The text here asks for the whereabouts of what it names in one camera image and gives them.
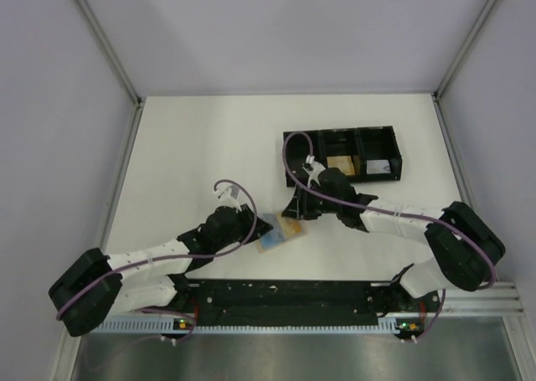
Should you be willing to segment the gold card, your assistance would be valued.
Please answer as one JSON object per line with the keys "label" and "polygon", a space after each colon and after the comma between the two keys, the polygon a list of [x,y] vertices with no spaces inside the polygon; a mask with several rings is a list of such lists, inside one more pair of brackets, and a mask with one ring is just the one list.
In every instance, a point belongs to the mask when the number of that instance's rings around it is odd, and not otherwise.
{"label": "gold card", "polygon": [[302,224],[295,219],[282,218],[281,233],[285,239],[297,237],[303,234]]}

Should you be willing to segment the beige card holder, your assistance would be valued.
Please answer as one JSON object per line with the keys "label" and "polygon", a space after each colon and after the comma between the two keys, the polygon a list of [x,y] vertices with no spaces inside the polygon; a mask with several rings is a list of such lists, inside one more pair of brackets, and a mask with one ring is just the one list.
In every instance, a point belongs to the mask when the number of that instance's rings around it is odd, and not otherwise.
{"label": "beige card holder", "polygon": [[[302,228],[303,228],[303,234],[300,234],[300,235],[298,235],[297,237],[291,238],[291,239],[288,240],[287,242],[293,241],[294,239],[300,238],[300,237],[302,237],[302,236],[304,236],[304,235],[307,234],[307,228],[305,227],[305,225],[304,225],[302,222],[300,222],[300,223],[301,223],[301,226],[302,226]],[[260,251],[260,248],[259,248],[259,239],[257,240],[257,248],[258,248],[258,251],[259,251],[260,253],[265,253],[265,252],[263,252],[263,251]]]}

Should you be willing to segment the light blue card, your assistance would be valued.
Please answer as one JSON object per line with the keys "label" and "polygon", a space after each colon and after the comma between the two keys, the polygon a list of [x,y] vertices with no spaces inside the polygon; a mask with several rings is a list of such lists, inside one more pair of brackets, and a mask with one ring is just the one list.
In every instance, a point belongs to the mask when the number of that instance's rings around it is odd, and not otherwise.
{"label": "light blue card", "polygon": [[281,219],[283,218],[281,214],[262,214],[260,217],[272,226],[272,230],[259,239],[260,251],[273,250],[290,240],[285,239],[281,233]]}

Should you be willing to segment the black three-compartment tray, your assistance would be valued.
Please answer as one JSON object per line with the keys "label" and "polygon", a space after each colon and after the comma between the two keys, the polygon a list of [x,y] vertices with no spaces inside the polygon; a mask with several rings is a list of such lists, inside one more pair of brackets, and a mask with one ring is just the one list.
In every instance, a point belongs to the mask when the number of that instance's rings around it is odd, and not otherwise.
{"label": "black three-compartment tray", "polygon": [[[318,162],[327,166],[331,156],[351,156],[355,166],[354,176],[345,176],[352,184],[394,182],[401,179],[403,160],[398,143],[391,126],[357,127],[346,129],[323,129],[306,131],[304,135],[290,136],[283,133],[288,140],[286,161],[301,182],[306,183],[307,173],[302,164],[307,155],[312,154]],[[368,175],[368,160],[389,160],[391,173]]]}

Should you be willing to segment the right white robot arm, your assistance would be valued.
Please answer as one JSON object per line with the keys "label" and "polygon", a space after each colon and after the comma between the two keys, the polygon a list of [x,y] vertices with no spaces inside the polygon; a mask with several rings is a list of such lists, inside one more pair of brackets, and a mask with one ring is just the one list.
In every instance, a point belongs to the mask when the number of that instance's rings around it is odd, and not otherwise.
{"label": "right white robot arm", "polygon": [[446,208],[426,209],[392,203],[358,193],[336,168],[312,171],[299,183],[283,217],[314,220],[332,214],[346,227],[364,233],[390,234],[428,247],[432,258],[403,268],[391,281],[391,301],[403,311],[440,289],[489,288],[496,265],[505,254],[503,242],[471,207],[455,201]]}

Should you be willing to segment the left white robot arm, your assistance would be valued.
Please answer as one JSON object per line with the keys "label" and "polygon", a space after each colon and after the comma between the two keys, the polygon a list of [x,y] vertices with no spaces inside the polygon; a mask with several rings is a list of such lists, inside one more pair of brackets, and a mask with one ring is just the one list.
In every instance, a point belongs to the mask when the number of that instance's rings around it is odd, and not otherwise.
{"label": "left white robot arm", "polygon": [[220,206],[197,228],[161,245],[111,255],[87,250],[49,288],[49,298],[72,337],[93,331],[108,317],[148,306],[181,311],[190,299],[186,273],[272,229],[247,205]]}

